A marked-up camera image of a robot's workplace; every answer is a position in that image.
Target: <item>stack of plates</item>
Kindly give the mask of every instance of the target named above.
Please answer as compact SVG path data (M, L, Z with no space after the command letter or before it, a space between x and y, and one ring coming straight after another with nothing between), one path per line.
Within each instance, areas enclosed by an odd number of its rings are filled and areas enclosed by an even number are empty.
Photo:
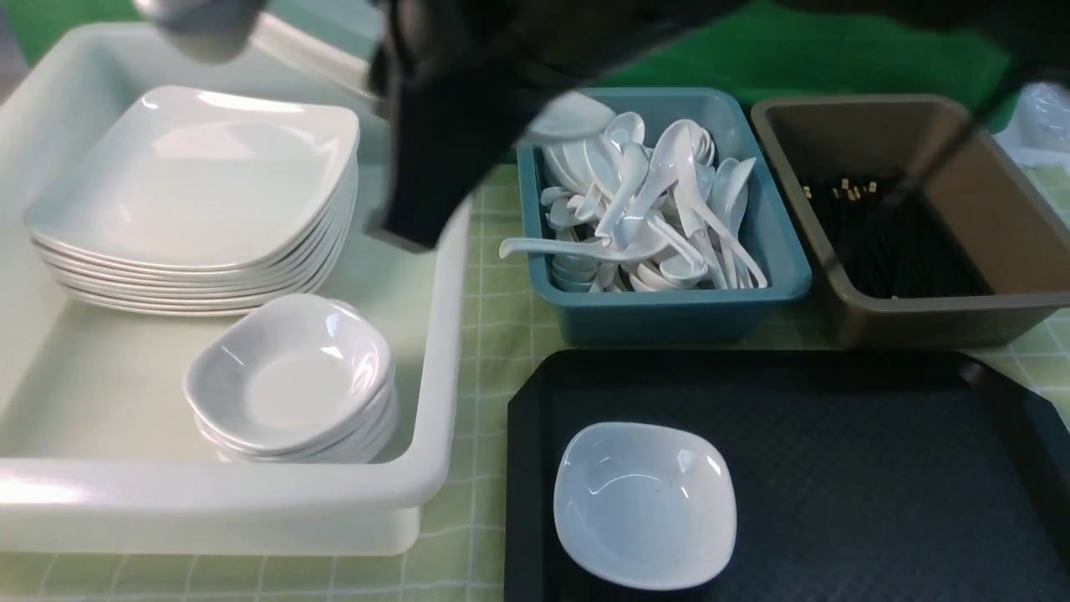
M166 87L134 104L27 210L71 296L234 315L316 290L356 200L356 114Z
M400 405L383 336L312 294L272 300L189 367L186 399L224 462L370 462Z

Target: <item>white plastic bin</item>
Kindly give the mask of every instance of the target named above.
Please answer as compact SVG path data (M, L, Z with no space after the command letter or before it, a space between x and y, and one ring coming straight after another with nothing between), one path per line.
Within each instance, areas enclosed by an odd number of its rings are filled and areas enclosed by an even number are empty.
M387 337L401 428L371 465L233 465L197 432L181 379L231 320L163 319L68 300L21 215L142 93L182 84L348 106L361 119L357 223L320 294ZM446 478L469 210L435 253L363 235L387 129L366 101L262 50L209 67L147 25L73 31L0 109L0 550L391 555Z

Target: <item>blue plastic container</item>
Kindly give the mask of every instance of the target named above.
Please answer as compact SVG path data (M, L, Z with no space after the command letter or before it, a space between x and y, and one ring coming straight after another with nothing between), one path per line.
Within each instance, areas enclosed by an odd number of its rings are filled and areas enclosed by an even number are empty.
M600 88L586 93L617 112L631 110L643 115L647 144L653 144L670 123L687 118L713 135L718 160L758 158L739 238L765 272L769 287L566 292L550 281L550 258L531 254L532 287L557 309L565 341L577 346L732 341L746 336L774 308L806 294L810 265L739 103L706 88ZM538 202L548 181L541 151L522 146L517 158L524 235L553 237Z

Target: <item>brown container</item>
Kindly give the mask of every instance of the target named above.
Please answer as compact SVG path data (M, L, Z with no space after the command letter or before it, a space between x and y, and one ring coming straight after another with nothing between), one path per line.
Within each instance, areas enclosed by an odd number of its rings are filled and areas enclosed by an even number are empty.
M835 256L796 174L912 172L969 119L939 96L766 101L751 110L759 141L813 266L813 290L843 348L956 349L1007 343L1070 307L1070 232L987 133L975 136L924 196L993 294L875 298Z

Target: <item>plastic bag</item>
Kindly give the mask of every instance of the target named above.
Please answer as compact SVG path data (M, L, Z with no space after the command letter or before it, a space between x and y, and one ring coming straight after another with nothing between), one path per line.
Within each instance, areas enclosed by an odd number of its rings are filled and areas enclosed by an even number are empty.
M1022 92L1022 134L1029 146L1070 152L1070 91L1031 83Z

